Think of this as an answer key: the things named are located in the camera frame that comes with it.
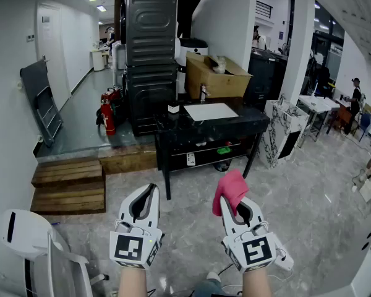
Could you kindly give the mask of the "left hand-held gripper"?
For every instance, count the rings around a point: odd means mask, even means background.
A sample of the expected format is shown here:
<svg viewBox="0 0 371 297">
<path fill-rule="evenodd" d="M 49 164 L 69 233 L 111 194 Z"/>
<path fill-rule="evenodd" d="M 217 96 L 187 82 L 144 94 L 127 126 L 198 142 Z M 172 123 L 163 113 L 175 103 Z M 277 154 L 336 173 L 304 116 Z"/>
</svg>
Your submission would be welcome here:
<svg viewBox="0 0 371 297">
<path fill-rule="evenodd" d="M 157 228 L 160 217 L 160 190 L 153 183 L 131 192 L 119 210 L 116 231 L 110 232 L 109 258 L 133 269 L 148 270 L 164 233 Z"/>
</svg>

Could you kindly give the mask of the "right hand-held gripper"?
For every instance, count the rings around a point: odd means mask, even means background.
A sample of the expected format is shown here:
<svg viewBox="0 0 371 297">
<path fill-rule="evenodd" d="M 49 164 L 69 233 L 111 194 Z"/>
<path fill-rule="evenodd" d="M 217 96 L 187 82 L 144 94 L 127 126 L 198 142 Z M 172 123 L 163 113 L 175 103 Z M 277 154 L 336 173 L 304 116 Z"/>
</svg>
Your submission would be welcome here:
<svg viewBox="0 0 371 297">
<path fill-rule="evenodd" d="M 225 196 L 220 197 L 223 225 L 226 232 L 222 244 L 225 253 L 240 273 L 276 264 L 283 270 L 291 271 L 294 260 L 282 245 L 269 224 L 263 221 L 260 206 L 244 197 L 239 204 L 239 214 L 245 225 L 238 227 L 237 220 Z"/>
</svg>

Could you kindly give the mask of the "pink cloth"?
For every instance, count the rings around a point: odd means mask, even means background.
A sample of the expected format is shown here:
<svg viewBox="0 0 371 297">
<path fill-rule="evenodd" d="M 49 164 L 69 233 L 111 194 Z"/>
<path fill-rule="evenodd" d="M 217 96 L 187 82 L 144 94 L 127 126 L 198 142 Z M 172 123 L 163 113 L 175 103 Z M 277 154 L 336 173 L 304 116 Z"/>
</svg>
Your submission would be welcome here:
<svg viewBox="0 0 371 297">
<path fill-rule="evenodd" d="M 220 197 L 223 196 L 229 201 L 233 214 L 237 215 L 237 206 L 248 190 L 248 185 L 242 173 L 238 169 L 229 171 L 218 182 L 212 205 L 213 214 L 217 217 L 222 216 Z"/>
</svg>

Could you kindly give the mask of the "person's right forearm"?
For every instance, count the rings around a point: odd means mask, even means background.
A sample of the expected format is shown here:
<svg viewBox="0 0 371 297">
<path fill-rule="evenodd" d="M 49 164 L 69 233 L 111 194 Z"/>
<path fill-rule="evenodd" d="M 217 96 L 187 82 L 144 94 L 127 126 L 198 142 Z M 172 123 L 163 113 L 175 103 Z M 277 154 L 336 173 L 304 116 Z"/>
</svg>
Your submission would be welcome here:
<svg viewBox="0 0 371 297">
<path fill-rule="evenodd" d="M 242 297 L 272 297 L 265 268 L 243 273 Z"/>
</svg>

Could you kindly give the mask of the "person's left forearm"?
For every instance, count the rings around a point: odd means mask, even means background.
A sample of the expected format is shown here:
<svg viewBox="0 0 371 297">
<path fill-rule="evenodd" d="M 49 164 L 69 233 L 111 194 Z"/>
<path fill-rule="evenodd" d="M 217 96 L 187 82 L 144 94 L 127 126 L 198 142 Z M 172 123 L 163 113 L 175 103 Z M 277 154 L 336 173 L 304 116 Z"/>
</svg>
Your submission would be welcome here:
<svg viewBox="0 0 371 297">
<path fill-rule="evenodd" d="M 148 297 L 146 271 L 123 267 L 119 278 L 117 297 Z"/>
</svg>

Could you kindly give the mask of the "brown wooden steps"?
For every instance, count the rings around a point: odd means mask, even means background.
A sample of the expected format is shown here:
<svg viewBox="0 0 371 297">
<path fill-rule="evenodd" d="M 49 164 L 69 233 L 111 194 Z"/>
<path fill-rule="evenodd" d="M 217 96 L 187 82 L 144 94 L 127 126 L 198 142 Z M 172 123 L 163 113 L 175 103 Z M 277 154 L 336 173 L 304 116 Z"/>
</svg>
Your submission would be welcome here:
<svg viewBox="0 0 371 297">
<path fill-rule="evenodd" d="M 106 175 L 97 158 L 37 165 L 30 210 L 40 215 L 83 215 L 106 211 Z"/>
</svg>

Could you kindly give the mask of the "person's blue jeans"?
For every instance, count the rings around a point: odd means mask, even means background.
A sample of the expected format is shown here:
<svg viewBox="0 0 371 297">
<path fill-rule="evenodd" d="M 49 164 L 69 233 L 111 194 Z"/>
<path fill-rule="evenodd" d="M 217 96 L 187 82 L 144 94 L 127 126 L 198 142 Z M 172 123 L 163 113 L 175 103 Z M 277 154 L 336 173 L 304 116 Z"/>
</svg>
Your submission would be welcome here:
<svg viewBox="0 0 371 297">
<path fill-rule="evenodd" d="M 221 282 L 216 279 L 204 279 L 194 288 L 193 297 L 232 297 L 222 289 Z"/>
</svg>

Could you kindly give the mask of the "white marble pattern cabinet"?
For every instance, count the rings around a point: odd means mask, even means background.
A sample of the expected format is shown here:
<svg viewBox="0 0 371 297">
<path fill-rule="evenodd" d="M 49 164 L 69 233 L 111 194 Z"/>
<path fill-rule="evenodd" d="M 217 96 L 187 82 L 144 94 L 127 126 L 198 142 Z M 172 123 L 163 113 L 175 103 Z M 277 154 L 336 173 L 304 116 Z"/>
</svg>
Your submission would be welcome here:
<svg viewBox="0 0 371 297">
<path fill-rule="evenodd" d="M 309 115 L 286 100 L 269 100 L 264 113 L 270 122 L 259 143 L 259 159 L 268 168 L 287 162 L 307 126 Z"/>
</svg>

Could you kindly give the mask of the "white table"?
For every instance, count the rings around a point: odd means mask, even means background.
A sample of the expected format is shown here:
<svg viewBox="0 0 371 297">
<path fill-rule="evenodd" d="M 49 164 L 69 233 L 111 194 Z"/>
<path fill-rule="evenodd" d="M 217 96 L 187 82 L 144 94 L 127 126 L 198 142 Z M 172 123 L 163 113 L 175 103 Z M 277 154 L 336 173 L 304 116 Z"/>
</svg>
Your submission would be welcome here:
<svg viewBox="0 0 371 297">
<path fill-rule="evenodd" d="M 301 142 L 302 146 L 307 136 L 310 136 L 315 142 L 318 140 L 329 116 L 339 110 L 340 104 L 330 98 L 316 97 L 315 95 L 299 95 L 298 103 L 305 106 L 310 115 Z"/>
</svg>

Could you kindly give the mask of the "brown cardboard box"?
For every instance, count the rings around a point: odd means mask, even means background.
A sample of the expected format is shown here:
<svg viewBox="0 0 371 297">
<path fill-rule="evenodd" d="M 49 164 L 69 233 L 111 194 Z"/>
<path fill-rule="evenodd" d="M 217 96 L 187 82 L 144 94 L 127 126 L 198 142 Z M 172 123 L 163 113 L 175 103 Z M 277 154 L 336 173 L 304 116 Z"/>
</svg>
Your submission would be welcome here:
<svg viewBox="0 0 371 297">
<path fill-rule="evenodd" d="M 252 75 L 226 56 L 220 58 L 225 63 L 222 74 L 215 71 L 219 63 L 213 56 L 186 53 L 185 90 L 191 99 L 199 99 L 202 89 L 208 98 L 244 96 Z"/>
</svg>

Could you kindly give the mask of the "grey folded step ladder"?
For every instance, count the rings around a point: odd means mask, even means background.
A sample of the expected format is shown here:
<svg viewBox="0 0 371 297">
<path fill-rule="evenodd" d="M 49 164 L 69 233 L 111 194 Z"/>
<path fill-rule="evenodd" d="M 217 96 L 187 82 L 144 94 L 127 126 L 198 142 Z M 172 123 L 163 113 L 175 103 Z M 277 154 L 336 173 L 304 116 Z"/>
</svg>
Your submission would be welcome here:
<svg viewBox="0 0 371 297">
<path fill-rule="evenodd" d="M 49 84 L 46 62 L 41 59 L 22 68 L 20 78 L 43 142 L 51 147 L 62 128 L 63 120 Z"/>
</svg>

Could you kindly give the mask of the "clear plastic wrap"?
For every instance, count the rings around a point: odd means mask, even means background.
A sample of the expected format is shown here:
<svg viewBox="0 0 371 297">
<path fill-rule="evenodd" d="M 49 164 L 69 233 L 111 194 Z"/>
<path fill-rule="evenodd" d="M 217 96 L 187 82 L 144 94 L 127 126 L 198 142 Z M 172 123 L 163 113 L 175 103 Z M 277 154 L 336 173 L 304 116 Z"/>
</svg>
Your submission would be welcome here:
<svg viewBox="0 0 371 297">
<path fill-rule="evenodd" d="M 214 56 L 213 61 L 215 62 L 212 69 L 216 74 L 226 73 L 226 58 L 224 56 Z"/>
</svg>

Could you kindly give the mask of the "white bin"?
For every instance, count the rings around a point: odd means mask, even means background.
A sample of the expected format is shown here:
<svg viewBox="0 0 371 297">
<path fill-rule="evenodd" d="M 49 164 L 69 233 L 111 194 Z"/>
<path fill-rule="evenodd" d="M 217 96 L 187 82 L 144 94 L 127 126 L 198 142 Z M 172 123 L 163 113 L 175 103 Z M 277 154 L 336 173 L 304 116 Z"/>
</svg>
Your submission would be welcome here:
<svg viewBox="0 0 371 297">
<path fill-rule="evenodd" d="M 93 49 L 92 53 L 92 61 L 93 61 L 93 70 L 94 71 L 102 71 L 105 69 L 105 61 L 104 61 L 104 51 L 99 49 Z"/>
</svg>

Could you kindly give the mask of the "white round water heater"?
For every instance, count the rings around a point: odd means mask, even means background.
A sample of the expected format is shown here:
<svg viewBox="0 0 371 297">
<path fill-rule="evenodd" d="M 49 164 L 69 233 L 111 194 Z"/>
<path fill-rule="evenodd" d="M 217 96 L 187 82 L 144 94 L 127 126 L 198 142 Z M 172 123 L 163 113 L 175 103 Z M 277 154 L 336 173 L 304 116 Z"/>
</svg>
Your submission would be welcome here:
<svg viewBox="0 0 371 297">
<path fill-rule="evenodd" d="M 177 62 L 177 94 L 185 93 L 186 54 L 187 52 L 206 56 L 208 45 L 198 38 L 178 38 L 175 45 L 175 60 Z"/>
</svg>

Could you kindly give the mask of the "white door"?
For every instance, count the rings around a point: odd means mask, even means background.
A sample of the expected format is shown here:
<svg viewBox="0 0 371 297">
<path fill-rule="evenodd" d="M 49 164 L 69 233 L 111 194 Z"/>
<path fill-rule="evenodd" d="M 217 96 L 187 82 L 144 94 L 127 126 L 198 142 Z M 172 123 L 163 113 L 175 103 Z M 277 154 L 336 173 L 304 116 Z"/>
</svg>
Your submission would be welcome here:
<svg viewBox="0 0 371 297">
<path fill-rule="evenodd" d="M 43 16 L 49 17 L 49 23 L 42 22 Z M 70 98 L 70 90 L 62 45 L 60 8 L 49 4 L 39 4 L 37 7 L 36 23 L 38 54 L 41 58 L 42 55 L 45 55 L 49 59 L 46 63 L 48 80 L 55 104 L 58 110 L 61 110 Z"/>
</svg>

